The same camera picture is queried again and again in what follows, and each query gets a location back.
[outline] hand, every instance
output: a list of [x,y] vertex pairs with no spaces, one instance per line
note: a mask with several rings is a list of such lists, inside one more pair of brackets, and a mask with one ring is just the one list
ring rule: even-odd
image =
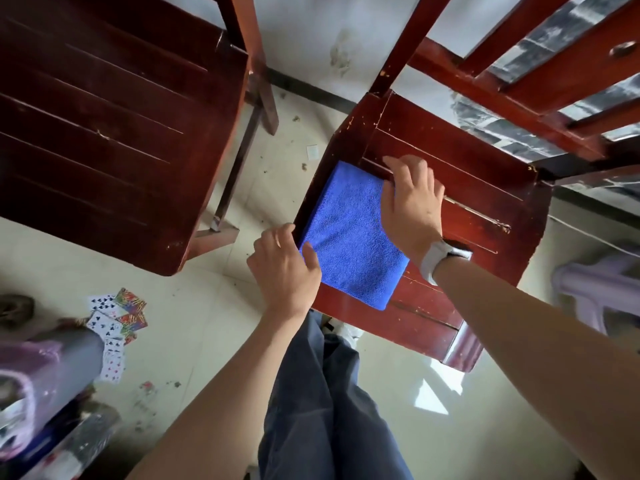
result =
[[277,319],[304,319],[320,288],[322,272],[318,256],[308,242],[300,256],[293,241],[293,224],[267,229],[253,243],[255,252],[246,260]]
[[382,228],[405,256],[420,266],[431,244],[442,239],[441,209],[444,185],[433,176],[427,162],[415,155],[383,157],[396,184],[382,186]]

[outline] pile of playing cards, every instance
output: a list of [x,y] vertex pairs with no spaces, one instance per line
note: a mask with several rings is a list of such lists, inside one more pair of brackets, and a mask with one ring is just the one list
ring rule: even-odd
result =
[[147,302],[122,288],[117,294],[89,296],[91,316],[86,322],[104,342],[100,379],[118,383],[124,370],[124,346],[137,339],[136,331],[148,326],[143,313]]

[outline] person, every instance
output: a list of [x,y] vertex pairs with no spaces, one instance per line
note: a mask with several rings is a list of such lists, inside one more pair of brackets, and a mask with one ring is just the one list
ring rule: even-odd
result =
[[[420,264],[442,238],[444,187],[418,157],[384,160],[394,184],[383,186],[383,229]],[[254,243],[247,263],[266,302],[260,322],[130,480],[241,479],[263,420],[264,480],[410,477],[375,404],[355,384],[357,352],[335,335],[323,337],[308,316],[321,270],[309,244],[298,252],[292,229],[267,230]],[[446,258],[433,278],[597,478],[638,477],[640,358],[473,261]]]

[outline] person's right arm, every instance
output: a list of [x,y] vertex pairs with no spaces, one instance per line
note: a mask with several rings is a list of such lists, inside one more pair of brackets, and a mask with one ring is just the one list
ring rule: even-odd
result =
[[[416,265],[442,236],[444,187],[412,155],[385,157],[382,226]],[[433,278],[528,402],[601,480],[640,477],[640,358],[462,258]]]

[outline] purple plastic stool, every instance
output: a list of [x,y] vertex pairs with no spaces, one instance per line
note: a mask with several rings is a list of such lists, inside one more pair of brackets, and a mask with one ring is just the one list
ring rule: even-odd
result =
[[[635,246],[624,248],[640,254]],[[604,307],[640,316],[640,280],[623,276],[638,262],[636,257],[615,253],[591,266],[570,263],[558,267],[551,282],[558,293],[575,298],[578,320],[606,335]]]

